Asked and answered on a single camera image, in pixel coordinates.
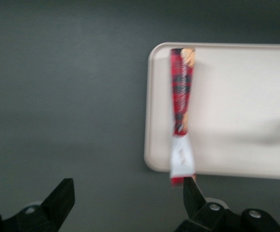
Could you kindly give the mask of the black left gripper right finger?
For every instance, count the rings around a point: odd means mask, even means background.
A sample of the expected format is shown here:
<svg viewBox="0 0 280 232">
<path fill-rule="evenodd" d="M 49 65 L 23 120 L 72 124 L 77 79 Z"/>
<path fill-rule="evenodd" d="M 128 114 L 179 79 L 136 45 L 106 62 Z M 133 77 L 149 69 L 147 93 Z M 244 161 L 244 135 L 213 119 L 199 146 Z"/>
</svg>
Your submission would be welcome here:
<svg viewBox="0 0 280 232">
<path fill-rule="evenodd" d="M 218 201 L 206 199 L 192 177 L 183 182 L 183 202 L 188 219 L 177 232 L 221 232 L 226 221 L 226 208 Z"/>
</svg>

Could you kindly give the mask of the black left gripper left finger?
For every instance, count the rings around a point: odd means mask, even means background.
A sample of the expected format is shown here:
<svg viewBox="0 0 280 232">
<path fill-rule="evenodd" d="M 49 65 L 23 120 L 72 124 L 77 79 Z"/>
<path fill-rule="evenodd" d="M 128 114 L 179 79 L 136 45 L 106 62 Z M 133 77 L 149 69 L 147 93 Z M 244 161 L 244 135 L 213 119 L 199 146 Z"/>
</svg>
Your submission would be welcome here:
<svg viewBox="0 0 280 232">
<path fill-rule="evenodd" d="M 74 180 L 63 179 L 41 204 L 31 204 L 2 222 L 4 232 L 57 232 L 75 203 Z"/>
</svg>

